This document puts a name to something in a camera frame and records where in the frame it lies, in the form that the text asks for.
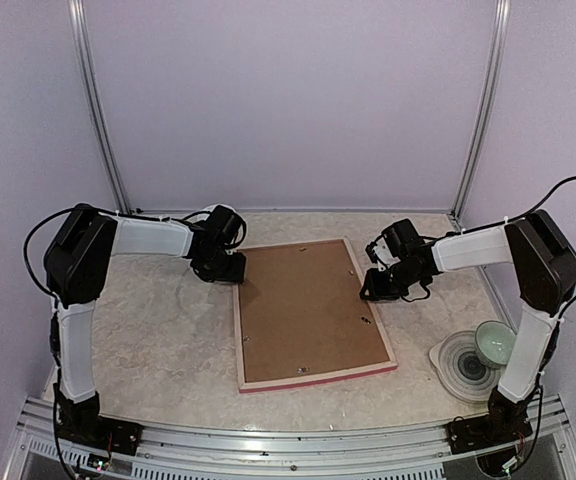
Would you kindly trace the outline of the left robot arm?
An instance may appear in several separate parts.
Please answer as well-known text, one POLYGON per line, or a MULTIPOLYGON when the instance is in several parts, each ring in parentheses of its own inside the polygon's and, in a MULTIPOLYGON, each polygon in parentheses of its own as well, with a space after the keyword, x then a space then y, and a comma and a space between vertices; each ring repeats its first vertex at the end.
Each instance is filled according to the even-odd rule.
POLYGON ((246 235, 245 220, 225 205, 182 219, 111 213, 88 204, 69 212, 44 255, 46 286, 54 297, 55 398, 66 430, 89 445, 108 434, 93 376, 92 321, 111 258, 181 258, 203 282, 240 284, 246 257, 238 248, 246 235))

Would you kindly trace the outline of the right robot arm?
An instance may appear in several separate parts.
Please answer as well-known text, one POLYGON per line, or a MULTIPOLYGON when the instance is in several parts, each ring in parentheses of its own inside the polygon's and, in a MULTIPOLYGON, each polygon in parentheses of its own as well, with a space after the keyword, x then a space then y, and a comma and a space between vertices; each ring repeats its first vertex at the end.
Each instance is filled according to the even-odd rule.
POLYGON ((513 266, 522 316, 509 362, 479 423, 486 442, 503 442, 525 422, 527 405, 552 356, 558 324, 576 289, 576 251, 544 209, 439 239, 421 236, 404 219, 385 228, 379 238, 393 261, 384 263, 376 245, 367 246, 374 265, 359 293, 365 301, 406 300, 411 286, 426 289, 443 273, 513 266))

